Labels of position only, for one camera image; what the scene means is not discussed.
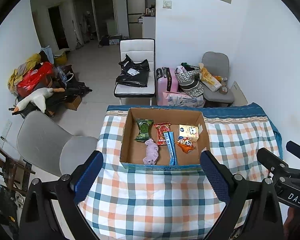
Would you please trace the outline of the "person's right hand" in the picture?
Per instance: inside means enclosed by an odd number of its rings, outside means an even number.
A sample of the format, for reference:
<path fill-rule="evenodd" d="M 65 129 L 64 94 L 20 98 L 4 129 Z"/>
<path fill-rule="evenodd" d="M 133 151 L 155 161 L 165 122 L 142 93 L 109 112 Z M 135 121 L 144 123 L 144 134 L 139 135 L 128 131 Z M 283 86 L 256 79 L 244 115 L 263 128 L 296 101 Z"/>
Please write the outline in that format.
<path fill-rule="evenodd" d="M 300 219 L 298 219 L 298 211 L 289 207 L 287 211 L 287 218 L 283 224 L 284 239 L 293 239 L 293 236 L 298 231 Z"/>

